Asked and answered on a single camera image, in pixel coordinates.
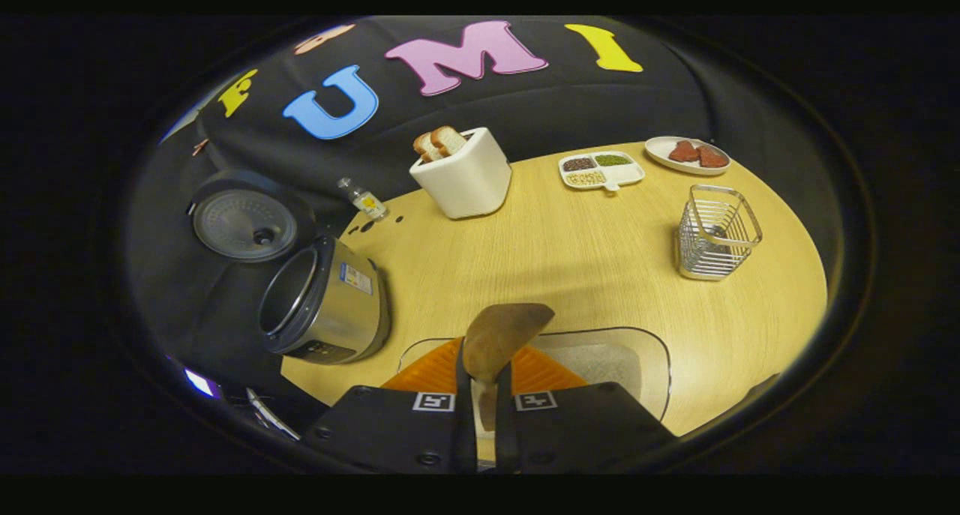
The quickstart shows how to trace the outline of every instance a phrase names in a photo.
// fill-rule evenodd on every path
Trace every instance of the meat slice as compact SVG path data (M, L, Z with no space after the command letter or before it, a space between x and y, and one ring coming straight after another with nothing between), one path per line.
M697 153L700 154L700 166L704 169L720 169L721 166L727 166L730 163L726 156L720 155L706 146L697 148Z
M676 147L670 152L669 159L678 160L680 163L690 163L693 160L699 160L700 154L693 149L693 144L689 140L681 140L676 143Z

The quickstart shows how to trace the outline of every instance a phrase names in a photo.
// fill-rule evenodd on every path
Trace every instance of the label sticker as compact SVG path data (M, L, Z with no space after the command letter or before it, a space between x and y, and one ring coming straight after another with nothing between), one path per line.
M557 400L553 398L553 393L549 391L520 393L514 397L514 402L517 403L517 412L555 409L557 407Z
M419 392L414 401L415 412L453 412L456 396L452 393Z
M347 265L346 262L340 265L340 280L347 285L353 286L354 289L360 289L364 292L374 295L374 285L370 280L370 277L367 277L363 273L357 271L353 266Z

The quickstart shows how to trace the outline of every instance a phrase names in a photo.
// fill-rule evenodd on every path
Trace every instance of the round wooden table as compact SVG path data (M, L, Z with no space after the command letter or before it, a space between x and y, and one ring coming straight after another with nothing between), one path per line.
M563 184L559 159L601 150L633 157L644 180L617 193ZM827 306L816 247L789 205L737 162L719 176L690 175L654 162L643 142L632 142L511 167L506 201L486 217L448 219L424 190L387 200L390 215L367 231L356 230L369 221L357 214L340 240L384 270L390 337L355 364L284 358L284 377L332 406L353 385L386 382L417 343L465 334L489 304L539 302L556 311L550 333L628 327L657 335L670 364L662 423L681 436L788 368L815 334ZM746 262L719 282L686 279L676 267L674 234L693 184L739 191L763 232ZM578 335L583 344L603 342L591 333ZM601 333L607 342L615 338ZM649 343L646 337L633 347L641 361Z

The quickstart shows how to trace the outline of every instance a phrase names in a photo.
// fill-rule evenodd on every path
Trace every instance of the beans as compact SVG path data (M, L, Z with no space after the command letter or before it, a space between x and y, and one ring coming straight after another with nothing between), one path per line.
M585 172L583 174L567 174L566 180L575 186L595 186L606 183L607 178L600 172Z
M616 166L617 164L630 164L630 160L619 155L598 155L594 157L600 166Z
M585 169L594 169L596 164L593 163L588 157L580 157L580 159L571 159L567 160L563 164L563 170L569 172L570 170L585 170Z

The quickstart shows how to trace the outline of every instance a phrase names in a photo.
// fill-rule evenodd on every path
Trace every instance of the metal utensil holder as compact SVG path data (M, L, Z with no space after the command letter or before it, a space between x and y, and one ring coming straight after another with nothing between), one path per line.
M761 225L742 194L696 184L676 231L679 272L690 279L720 280L734 272L761 239Z

